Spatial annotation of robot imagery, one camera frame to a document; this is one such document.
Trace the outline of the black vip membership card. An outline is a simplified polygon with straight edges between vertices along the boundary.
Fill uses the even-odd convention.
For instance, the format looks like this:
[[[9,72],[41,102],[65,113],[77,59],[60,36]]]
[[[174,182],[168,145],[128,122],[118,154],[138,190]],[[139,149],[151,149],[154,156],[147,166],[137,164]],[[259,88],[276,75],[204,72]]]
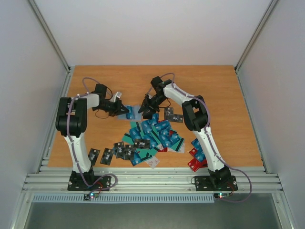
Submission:
[[[133,146],[138,149],[150,149],[150,140],[147,139],[135,139]]]

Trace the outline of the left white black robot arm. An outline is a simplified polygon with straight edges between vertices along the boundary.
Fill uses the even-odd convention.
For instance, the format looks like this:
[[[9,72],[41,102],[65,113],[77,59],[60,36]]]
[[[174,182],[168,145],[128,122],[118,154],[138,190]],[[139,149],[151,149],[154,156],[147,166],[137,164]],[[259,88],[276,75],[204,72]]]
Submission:
[[[86,143],[85,131],[87,129],[88,110],[103,110],[109,116],[124,115],[129,110],[121,101],[121,92],[106,94],[109,88],[104,84],[96,84],[94,91],[78,94],[74,97],[62,97],[59,101],[55,127],[67,142],[72,158],[72,172],[68,182],[69,191],[87,191],[93,189],[108,190],[111,188],[113,174],[97,176],[90,161]]]

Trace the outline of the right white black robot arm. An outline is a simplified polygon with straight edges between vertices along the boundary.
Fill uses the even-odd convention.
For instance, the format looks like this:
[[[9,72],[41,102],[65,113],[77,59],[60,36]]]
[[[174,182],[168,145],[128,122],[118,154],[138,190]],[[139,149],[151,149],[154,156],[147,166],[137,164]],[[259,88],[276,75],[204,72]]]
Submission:
[[[172,80],[163,81],[157,76],[151,80],[154,96],[145,95],[139,113],[144,119],[152,119],[159,112],[159,105],[171,99],[181,106],[184,123],[198,139],[207,161],[209,183],[214,190],[234,187],[229,166],[222,159],[210,128],[210,114],[202,96],[194,96],[179,88]]]

